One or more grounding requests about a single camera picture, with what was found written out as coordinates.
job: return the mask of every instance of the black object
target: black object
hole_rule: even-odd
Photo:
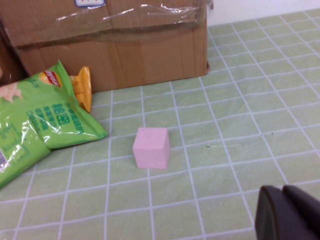
[[[296,186],[262,186],[255,231],[257,240],[320,240],[320,201]]]

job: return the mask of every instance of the orange plastic object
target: orange plastic object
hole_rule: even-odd
[[[79,101],[81,108],[88,113],[91,112],[92,105],[92,89],[90,69],[84,66],[78,76],[70,76],[73,85],[73,91],[76,99]]]

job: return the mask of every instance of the chip bag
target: chip bag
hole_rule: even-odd
[[[88,113],[91,112],[92,90],[91,90],[91,75],[87,66],[81,68],[78,76],[70,76],[73,91],[76,99],[79,101],[81,108]]]
[[[0,87],[0,188],[51,149],[105,137],[103,127],[75,98],[72,82],[57,65]]]

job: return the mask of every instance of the cardboard flap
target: cardboard flap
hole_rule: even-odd
[[[74,0],[0,0],[0,20],[15,47],[112,28],[106,5],[89,9]]]
[[[203,21],[206,0],[108,0],[114,29]]]
[[[78,7],[74,0],[0,0],[0,20],[16,48],[92,40],[111,29],[180,26],[203,21],[205,12],[206,0],[106,0],[96,8]]]

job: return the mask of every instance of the white wall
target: white wall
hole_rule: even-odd
[[[219,25],[320,8],[320,0],[214,0],[208,25]]]

